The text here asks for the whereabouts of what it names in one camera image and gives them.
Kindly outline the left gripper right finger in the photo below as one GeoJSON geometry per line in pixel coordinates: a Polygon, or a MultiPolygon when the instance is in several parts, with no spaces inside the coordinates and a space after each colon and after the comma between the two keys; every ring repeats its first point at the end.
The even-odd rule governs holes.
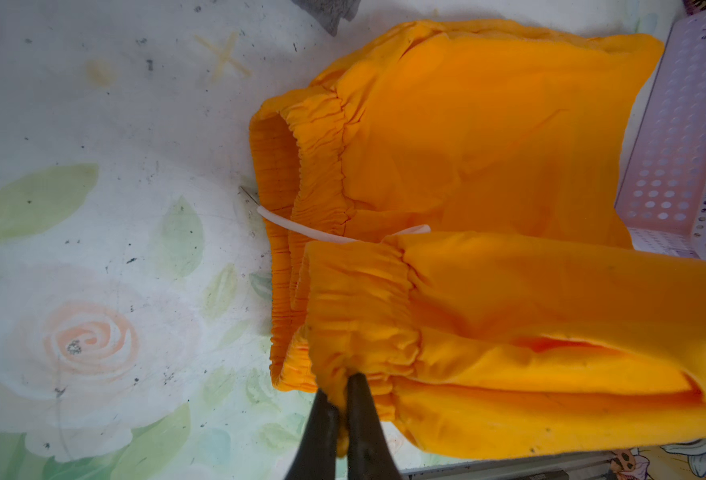
{"type": "Polygon", "coordinates": [[[388,449],[366,376],[356,373],[347,383],[348,478],[401,480],[388,449]]]}

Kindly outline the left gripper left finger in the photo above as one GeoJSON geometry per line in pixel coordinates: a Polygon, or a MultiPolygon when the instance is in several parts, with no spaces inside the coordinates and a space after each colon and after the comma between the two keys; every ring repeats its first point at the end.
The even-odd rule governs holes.
{"type": "Polygon", "coordinates": [[[339,410],[318,390],[286,480],[334,480],[339,410]]]}

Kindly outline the orange garment with drawstring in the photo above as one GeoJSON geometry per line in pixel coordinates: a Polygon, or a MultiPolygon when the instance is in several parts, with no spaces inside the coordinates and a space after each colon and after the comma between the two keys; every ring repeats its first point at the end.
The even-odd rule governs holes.
{"type": "Polygon", "coordinates": [[[249,141],[272,254],[270,376],[348,379],[466,459],[706,438],[706,262],[614,208],[662,43],[506,20],[399,25],[266,101],[249,141]]]}

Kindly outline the lilac perforated plastic basket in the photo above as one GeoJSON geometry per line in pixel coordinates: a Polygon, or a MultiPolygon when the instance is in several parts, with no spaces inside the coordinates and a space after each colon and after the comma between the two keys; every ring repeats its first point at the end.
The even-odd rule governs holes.
{"type": "Polygon", "coordinates": [[[706,261],[706,10],[671,30],[615,209],[635,249],[706,261]]]}

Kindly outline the grey terry towel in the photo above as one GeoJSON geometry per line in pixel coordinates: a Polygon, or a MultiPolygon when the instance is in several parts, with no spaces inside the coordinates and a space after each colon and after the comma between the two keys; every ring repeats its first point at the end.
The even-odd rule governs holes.
{"type": "Polygon", "coordinates": [[[352,21],[360,0],[292,0],[292,3],[314,18],[331,36],[336,36],[341,19],[352,21]]]}

